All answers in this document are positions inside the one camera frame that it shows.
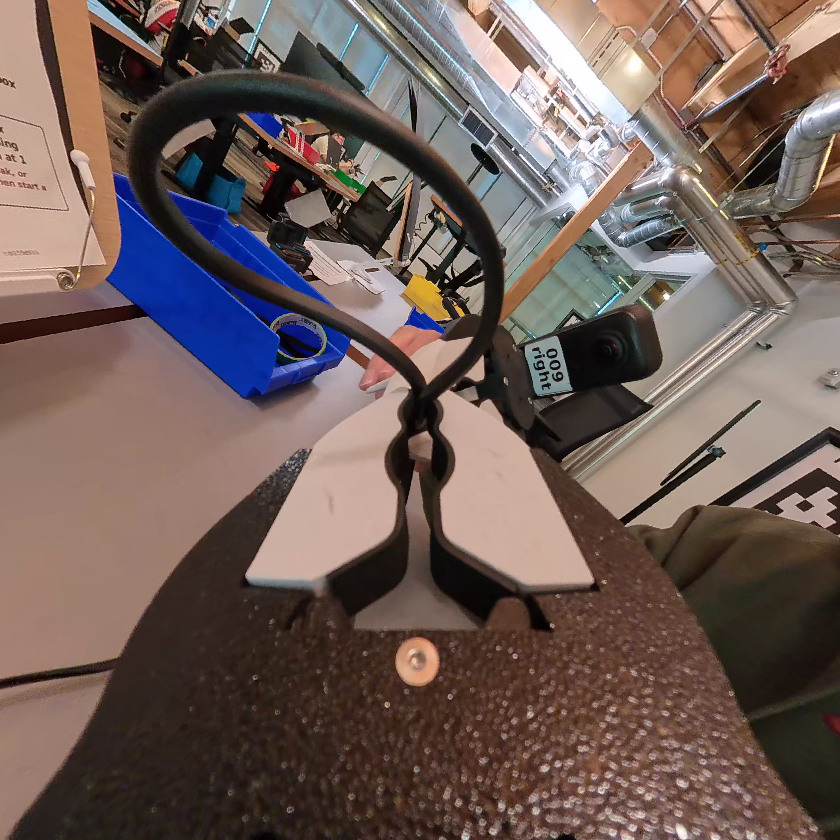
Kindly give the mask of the black office chair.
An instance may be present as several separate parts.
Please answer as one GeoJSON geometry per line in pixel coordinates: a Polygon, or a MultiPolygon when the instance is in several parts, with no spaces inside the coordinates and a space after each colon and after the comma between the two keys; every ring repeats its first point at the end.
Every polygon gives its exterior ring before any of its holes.
{"type": "Polygon", "coordinates": [[[341,214],[337,230],[347,241],[377,257],[403,213],[404,198],[388,196],[379,183],[369,184],[341,214]]]}

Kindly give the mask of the silver air duct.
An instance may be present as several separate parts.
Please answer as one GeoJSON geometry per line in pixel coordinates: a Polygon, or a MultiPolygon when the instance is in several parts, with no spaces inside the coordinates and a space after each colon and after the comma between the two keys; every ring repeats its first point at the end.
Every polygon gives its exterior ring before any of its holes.
{"type": "Polygon", "coordinates": [[[723,269],[756,312],[787,314],[793,290],[746,236],[740,219],[788,214],[820,185],[839,129],[839,90],[806,106],[784,137],[774,184],[718,198],[709,189],[698,149],[677,129],[655,95],[629,121],[658,168],[618,194],[599,222],[618,248],[630,249],[684,228],[723,269]]]}

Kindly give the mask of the wooden post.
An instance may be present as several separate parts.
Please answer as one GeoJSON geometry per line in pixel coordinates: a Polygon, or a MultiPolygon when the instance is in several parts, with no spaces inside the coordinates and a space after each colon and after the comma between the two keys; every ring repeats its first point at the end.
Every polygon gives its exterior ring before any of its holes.
{"type": "Polygon", "coordinates": [[[536,256],[531,265],[506,291],[498,323],[502,324],[525,301],[551,272],[551,269],[576,245],[578,240],[595,224],[612,205],[619,194],[630,186],[653,160],[649,149],[640,142],[628,152],[581,209],[536,256]]]}

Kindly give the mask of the person's right hand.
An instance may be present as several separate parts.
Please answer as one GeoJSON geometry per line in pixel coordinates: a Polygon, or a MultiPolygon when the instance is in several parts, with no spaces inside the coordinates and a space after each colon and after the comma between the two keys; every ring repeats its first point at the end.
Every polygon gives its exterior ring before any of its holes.
{"type": "MultiPolygon", "coordinates": [[[[390,341],[409,358],[425,346],[438,341],[441,332],[431,329],[421,329],[413,325],[403,325],[392,334],[390,341]]],[[[374,356],[367,364],[359,382],[359,388],[364,393],[374,393],[376,398],[382,396],[385,388],[381,382],[389,380],[396,369],[379,355],[374,356]]]]}

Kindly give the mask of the white paper sheet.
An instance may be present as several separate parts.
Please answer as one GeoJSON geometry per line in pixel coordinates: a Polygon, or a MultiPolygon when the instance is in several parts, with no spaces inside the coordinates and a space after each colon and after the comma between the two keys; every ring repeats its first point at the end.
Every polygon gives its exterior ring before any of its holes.
{"type": "Polygon", "coordinates": [[[354,278],[350,271],[326,255],[317,241],[308,238],[304,243],[304,247],[311,256],[308,270],[323,284],[327,286],[338,286],[354,278]]]}

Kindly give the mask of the black monitor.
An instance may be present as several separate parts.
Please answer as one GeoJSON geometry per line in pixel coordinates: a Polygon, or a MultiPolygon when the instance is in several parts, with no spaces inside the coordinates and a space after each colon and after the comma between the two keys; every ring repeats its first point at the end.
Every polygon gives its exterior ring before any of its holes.
{"type": "Polygon", "coordinates": [[[322,44],[314,45],[298,31],[281,63],[281,71],[322,81],[344,91],[364,95],[364,84],[322,44]]]}

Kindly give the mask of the blue plastic bin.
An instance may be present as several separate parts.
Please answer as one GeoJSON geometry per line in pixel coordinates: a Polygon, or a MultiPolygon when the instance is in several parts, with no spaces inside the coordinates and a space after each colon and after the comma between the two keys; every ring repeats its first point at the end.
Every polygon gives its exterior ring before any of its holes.
{"type": "Polygon", "coordinates": [[[277,363],[269,323],[285,308],[232,288],[207,273],[152,225],[127,177],[113,174],[121,248],[108,282],[244,398],[307,382],[337,367],[350,339],[324,327],[325,353],[277,363]]]}

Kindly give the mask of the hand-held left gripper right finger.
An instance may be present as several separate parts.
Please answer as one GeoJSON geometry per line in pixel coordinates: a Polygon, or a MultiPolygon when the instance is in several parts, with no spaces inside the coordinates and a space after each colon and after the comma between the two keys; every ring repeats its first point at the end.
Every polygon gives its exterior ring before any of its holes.
{"type": "Polygon", "coordinates": [[[502,421],[447,392],[433,441],[429,562],[439,590],[480,621],[513,599],[526,617],[539,595],[588,592],[582,550],[530,447],[502,421]]]}

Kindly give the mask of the yellow bin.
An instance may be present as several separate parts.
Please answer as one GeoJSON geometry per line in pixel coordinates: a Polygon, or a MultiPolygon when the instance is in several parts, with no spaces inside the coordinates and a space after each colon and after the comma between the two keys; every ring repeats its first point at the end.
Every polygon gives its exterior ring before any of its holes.
{"type": "Polygon", "coordinates": [[[443,322],[453,318],[446,310],[440,290],[425,276],[412,274],[404,292],[403,299],[412,304],[416,310],[424,313],[436,322],[443,322]]]}

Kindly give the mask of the person's right forearm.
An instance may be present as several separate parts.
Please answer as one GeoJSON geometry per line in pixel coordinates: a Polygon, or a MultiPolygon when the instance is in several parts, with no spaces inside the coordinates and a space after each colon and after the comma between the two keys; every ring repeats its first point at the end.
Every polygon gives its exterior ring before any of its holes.
{"type": "Polygon", "coordinates": [[[838,838],[838,536],[720,506],[627,530],[696,616],[782,781],[824,837],[838,838]]]}

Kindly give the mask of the black and white marker poster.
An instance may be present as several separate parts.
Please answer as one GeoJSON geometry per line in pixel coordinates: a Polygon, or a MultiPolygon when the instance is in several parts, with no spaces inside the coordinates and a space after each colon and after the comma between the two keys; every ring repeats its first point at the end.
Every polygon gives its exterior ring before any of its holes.
{"type": "Polygon", "coordinates": [[[839,534],[839,432],[828,427],[712,502],[839,534]]]}

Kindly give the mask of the tape roll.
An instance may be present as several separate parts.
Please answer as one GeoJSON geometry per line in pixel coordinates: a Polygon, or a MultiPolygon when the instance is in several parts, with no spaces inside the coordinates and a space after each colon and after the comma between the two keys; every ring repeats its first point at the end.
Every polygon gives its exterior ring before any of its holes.
{"type": "Polygon", "coordinates": [[[269,322],[269,329],[278,337],[276,362],[280,365],[316,359],[328,347],[324,327],[300,314],[281,314],[269,322]]]}

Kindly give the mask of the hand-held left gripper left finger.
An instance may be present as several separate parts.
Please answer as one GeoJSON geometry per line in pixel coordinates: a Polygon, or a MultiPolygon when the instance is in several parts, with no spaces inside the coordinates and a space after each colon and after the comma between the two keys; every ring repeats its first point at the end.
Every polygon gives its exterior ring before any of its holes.
{"type": "Polygon", "coordinates": [[[384,396],[311,450],[246,571],[254,587],[323,597],[353,616],[403,580],[413,480],[404,396],[384,396]]]}

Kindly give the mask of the instruction sheet board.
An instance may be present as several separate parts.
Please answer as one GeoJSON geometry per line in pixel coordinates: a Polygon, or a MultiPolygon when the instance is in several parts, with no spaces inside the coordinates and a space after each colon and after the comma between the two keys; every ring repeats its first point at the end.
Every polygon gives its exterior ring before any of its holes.
{"type": "Polygon", "coordinates": [[[95,287],[121,227],[84,2],[1,2],[2,298],[95,287]]]}

